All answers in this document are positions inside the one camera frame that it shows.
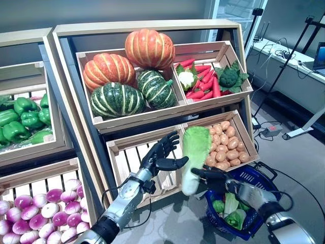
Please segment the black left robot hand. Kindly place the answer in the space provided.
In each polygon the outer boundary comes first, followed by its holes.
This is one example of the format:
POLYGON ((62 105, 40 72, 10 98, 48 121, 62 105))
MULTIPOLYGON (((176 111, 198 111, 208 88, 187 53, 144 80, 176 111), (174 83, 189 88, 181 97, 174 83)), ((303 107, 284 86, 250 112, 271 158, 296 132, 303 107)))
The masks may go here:
POLYGON ((170 152, 177 148, 179 138, 178 132, 172 131, 154 144, 142 159, 140 169, 148 169, 152 177, 155 177, 160 171, 174 171, 182 168, 189 160, 188 156, 180 159, 167 158, 170 152))

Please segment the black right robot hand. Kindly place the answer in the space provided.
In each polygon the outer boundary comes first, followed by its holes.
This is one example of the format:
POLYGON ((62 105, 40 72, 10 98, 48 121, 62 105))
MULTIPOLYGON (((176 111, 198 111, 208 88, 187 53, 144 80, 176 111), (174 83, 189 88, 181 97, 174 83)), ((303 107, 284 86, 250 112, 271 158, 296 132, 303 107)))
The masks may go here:
POLYGON ((204 165, 202 169, 192 168, 191 173, 199 177, 199 183, 221 193, 236 193, 236 183, 231 174, 216 167, 204 165))

